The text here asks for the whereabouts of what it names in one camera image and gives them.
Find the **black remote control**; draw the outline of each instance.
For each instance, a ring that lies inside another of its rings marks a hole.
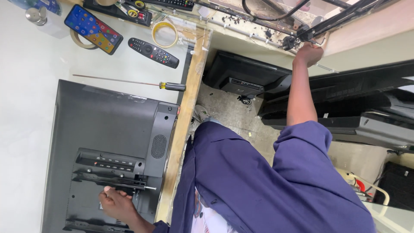
[[[130,38],[128,40],[128,45],[129,47],[131,47],[133,50],[137,51],[138,53],[160,64],[166,65],[168,67],[175,69],[180,63],[180,60],[178,60],[173,55],[167,53],[161,48],[158,48],[140,39]]]

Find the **smartphone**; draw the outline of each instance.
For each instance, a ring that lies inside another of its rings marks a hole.
[[[78,4],[70,10],[65,25],[109,55],[115,53],[123,40],[119,33]]]

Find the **man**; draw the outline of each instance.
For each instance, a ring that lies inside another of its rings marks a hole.
[[[307,68],[322,54],[305,43],[293,61],[272,167],[197,105],[204,123],[187,144],[171,227],[145,221],[130,196],[109,186],[99,194],[104,212],[135,233],[374,233],[370,213],[327,156],[330,132],[317,122]]]

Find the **screwdriver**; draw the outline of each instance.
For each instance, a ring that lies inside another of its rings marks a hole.
[[[163,82],[160,82],[159,84],[156,84],[156,83],[142,83],[142,82],[127,81],[127,80],[119,80],[119,79],[112,79],[112,78],[101,78],[101,77],[94,77],[94,76],[87,76],[87,75],[73,75],[73,76],[86,77],[86,78],[97,78],[97,79],[119,81],[119,82],[126,82],[126,83],[137,83],[137,84],[159,86],[160,89],[166,89],[166,90],[171,90],[171,91],[179,91],[179,92],[185,91],[185,84],[180,84],[180,83],[163,83]]]

